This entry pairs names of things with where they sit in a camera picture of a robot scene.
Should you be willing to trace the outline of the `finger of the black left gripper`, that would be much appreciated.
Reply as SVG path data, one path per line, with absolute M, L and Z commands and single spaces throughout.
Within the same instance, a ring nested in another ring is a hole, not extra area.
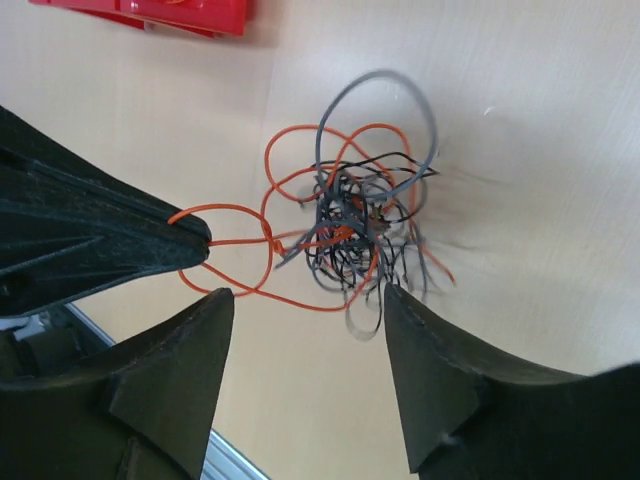
M 1 111 L 1 314 L 201 264 L 210 230 Z

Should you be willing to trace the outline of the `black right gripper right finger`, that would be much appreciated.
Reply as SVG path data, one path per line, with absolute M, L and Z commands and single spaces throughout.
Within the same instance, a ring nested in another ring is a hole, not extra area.
M 519 358 L 399 286 L 386 345 L 409 469 L 422 479 L 635 479 L 639 367 L 583 376 Z

